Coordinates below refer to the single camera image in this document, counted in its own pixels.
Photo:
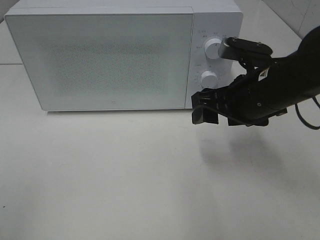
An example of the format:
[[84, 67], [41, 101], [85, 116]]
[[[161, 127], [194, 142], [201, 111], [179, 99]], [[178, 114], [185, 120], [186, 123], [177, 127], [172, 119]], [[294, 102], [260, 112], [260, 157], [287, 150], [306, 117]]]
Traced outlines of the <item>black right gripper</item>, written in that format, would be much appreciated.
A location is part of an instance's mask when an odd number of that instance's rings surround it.
[[248, 84], [234, 87], [244, 75], [239, 75], [230, 85], [211, 89], [204, 88], [191, 96], [192, 123], [218, 124], [219, 115], [226, 117], [229, 126], [265, 127], [269, 118], [282, 116], [286, 107], [273, 109], [257, 94], [251, 93]]

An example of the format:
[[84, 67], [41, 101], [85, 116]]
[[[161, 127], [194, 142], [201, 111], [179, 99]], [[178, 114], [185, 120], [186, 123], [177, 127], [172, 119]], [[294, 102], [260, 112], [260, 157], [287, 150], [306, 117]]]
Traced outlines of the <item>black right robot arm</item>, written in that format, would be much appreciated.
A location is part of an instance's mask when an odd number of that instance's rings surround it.
[[223, 39], [218, 55], [237, 61], [246, 74], [227, 86], [196, 92], [191, 97], [192, 123], [217, 124], [224, 116], [229, 126], [265, 127], [288, 107], [315, 99], [320, 93], [320, 29], [311, 30], [288, 56], [273, 58], [272, 52], [261, 42]]

